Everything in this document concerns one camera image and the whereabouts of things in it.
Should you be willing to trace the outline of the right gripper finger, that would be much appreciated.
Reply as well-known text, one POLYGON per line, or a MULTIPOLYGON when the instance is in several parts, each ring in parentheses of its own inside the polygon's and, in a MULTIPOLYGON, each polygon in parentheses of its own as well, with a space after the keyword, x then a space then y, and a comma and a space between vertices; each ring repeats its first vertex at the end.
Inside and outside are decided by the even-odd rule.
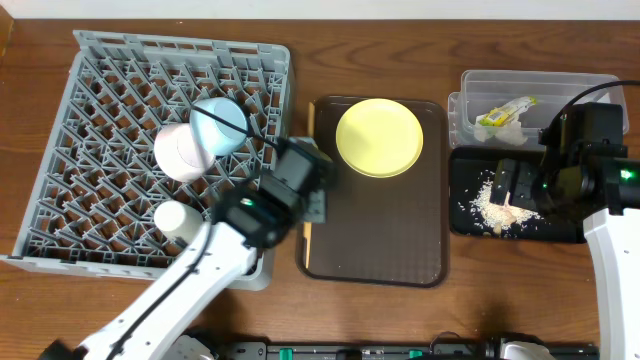
POLYGON ((510 190, 511 206, 535 206, 534 188, 539 177, 538 168, 527 162, 517 162, 514 183, 510 190))
POLYGON ((502 159, 498 162, 489 198, 492 204, 505 203, 518 171, 519 162, 516 160, 502 159))

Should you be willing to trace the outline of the yellow round plate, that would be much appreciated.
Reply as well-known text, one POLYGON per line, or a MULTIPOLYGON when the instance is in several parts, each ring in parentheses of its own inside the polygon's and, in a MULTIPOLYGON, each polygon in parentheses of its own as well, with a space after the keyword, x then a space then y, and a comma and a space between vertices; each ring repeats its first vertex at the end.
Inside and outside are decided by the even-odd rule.
POLYGON ((418 160, 424 134, 408 107, 375 98, 346 110, 336 127, 335 140, 350 168, 365 176, 389 178, 407 171, 418 160))

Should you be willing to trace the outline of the light blue bowl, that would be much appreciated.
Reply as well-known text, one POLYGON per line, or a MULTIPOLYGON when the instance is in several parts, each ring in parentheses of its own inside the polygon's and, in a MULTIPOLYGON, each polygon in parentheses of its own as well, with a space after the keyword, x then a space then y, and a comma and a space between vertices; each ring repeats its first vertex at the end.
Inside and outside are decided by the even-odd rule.
POLYGON ((226 156, 247 138, 247 118, 233 100, 216 97, 196 101, 189 115, 195 141, 208 153, 226 156))

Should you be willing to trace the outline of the white tissue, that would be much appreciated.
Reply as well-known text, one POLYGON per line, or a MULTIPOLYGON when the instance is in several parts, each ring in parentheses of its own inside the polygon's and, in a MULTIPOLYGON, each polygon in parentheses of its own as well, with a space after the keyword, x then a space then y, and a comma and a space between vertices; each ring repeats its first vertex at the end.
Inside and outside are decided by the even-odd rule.
POLYGON ((522 146, 527 142, 527 137, 524 135, 521 123, 518 120, 500 127, 484 126, 476 123, 473 127, 473 134, 474 138, 481 143, 487 143, 494 139, 508 145, 522 146))

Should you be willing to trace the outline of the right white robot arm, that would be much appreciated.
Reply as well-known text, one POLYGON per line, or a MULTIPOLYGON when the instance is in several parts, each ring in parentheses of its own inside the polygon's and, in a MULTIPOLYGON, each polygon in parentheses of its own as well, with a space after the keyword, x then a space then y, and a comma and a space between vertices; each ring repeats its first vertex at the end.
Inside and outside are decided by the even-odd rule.
POLYGON ((554 169, 498 162, 490 201, 582 227, 597 291, 602 359, 639 357, 639 163, 589 156, 554 169))

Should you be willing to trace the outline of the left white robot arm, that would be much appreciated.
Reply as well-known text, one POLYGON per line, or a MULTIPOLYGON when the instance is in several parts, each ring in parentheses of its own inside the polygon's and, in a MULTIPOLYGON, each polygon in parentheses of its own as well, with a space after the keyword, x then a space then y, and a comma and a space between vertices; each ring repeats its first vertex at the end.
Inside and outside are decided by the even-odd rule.
POLYGON ((225 192, 181 255, 124 312, 75 348, 52 342, 43 359, 160 359, 204 308, 304 218, 312 193, 334 175, 328 155, 281 140, 277 164, 225 192))

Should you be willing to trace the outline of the wooden chopstick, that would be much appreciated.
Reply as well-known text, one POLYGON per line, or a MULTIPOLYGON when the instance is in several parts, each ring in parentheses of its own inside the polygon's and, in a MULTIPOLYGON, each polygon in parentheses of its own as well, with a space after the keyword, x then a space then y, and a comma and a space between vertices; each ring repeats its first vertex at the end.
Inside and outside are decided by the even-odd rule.
MULTIPOLYGON (((308 105, 307 135, 313 138, 314 130, 315 130, 315 105, 313 102, 310 102, 308 105)), ((309 268, 309 263, 310 263, 311 235, 312 235, 312 224, 310 222, 305 222, 303 225, 303 238, 304 238, 303 264, 305 269, 309 268)))

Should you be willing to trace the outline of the green snack wrapper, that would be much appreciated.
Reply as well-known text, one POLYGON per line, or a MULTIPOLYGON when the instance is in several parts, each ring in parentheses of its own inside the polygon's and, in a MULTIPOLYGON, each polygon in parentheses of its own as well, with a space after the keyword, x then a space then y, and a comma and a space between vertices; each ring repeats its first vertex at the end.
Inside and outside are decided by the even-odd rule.
POLYGON ((516 98, 487 114, 477 116, 476 123, 481 126, 502 127, 536 104, 537 99, 531 96, 516 98))

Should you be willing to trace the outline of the pale green cup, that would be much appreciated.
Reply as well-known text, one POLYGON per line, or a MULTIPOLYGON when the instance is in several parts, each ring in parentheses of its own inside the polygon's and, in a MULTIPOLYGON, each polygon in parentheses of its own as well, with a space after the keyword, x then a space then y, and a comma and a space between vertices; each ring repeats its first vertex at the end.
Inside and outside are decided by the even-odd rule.
POLYGON ((169 240, 191 244, 204 220, 196 209, 175 200, 161 203, 153 214, 153 222, 169 240))

